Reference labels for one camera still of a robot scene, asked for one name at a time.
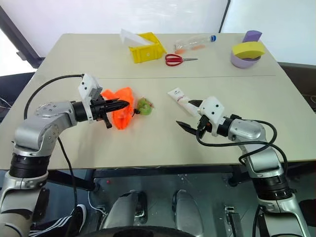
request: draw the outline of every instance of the orange plastic bag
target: orange plastic bag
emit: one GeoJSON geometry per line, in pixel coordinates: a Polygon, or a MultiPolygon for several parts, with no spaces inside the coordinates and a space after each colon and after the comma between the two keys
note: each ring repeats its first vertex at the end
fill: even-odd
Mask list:
{"type": "Polygon", "coordinates": [[[117,92],[113,93],[110,90],[103,91],[101,93],[103,97],[106,97],[108,100],[117,99],[124,100],[129,102],[129,106],[112,112],[113,123],[117,129],[125,129],[132,119],[132,115],[134,112],[133,104],[134,97],[133,91],[130,87],[122,88],[117,92]]]}

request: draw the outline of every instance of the white tube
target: white tube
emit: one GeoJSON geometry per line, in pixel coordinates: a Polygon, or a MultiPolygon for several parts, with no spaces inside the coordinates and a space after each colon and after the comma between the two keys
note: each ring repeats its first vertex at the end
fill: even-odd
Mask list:
{"type": "Polygon", "coordinates": [[[168,95],[171,96],[179,105],[186,109],[190,113],[190,115],[194,117],[198,117],[198,107],[188,103],[190,98],[186,96],[180,88],[175,88],[172,91],[168,92],[168,95]]]}

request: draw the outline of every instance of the sneaker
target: sneaker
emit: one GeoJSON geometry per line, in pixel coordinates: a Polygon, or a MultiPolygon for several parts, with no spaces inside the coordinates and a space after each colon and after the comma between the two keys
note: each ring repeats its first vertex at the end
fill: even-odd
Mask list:
{"type": "Polygon", "coordinates": [[[74,213],[74,218],[76,218],[76,221],[74,221],[74,224],[77,225],[77,229],[79,229],[79,233],[80,233],[85,223],[85,219],[87,217],[87,209],[85,208],[85,205],[78,204],[77,207],[71,212],[71,215],[73,213],[74,213]]]}

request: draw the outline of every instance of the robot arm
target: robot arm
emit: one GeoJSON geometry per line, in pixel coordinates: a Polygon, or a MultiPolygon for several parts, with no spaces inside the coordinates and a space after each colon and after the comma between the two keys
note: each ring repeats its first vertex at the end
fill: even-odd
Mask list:
{"type": "Polygon", "coordinates": [[[106,113],[129,105],[118,99],[105,101],[101,90],[96,79],[84,75],[79,86],[82,102],[42,105],[16,129],[11,167],[0,193],[0,236],[28,236],[37,206],[48,198],[49,192],[43,186],[60,133],[86,120],[104,120],[109,128],[106,113]]]}
{"type": "MultiPolygon", "coordinates": [[[[253,120],[242,120],[232,115],[224,117],[224,106],[215,98],[203,101],[189,101],[198,107],[201,115],[197,130],[188,124],[178,122],[187,132],[197,136],[200,141],[206,131],[213,136],[222,135],[236,143],[267,142],[264,127],[253,120]]],[[[239,145],[243,154],[253,152],[265,144],[239,145]]],[[[245,158],[245,166],[254,184],[258,202],[264,212],[269,235],[295,234],[309,237],[309,231],[295,195],[289,188],[283,168],[272,147],[245,158]]]]}

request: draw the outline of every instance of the scissors handle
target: scissors handle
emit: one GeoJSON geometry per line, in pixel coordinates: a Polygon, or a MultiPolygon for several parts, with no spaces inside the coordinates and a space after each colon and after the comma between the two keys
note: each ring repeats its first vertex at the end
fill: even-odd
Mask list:
{"type": "Polygon", "coordinates": [[[183,63],[183,58],[176,54],[167,54],[165,57],[166,65],[170,67],[178,66],[183,63]]]}

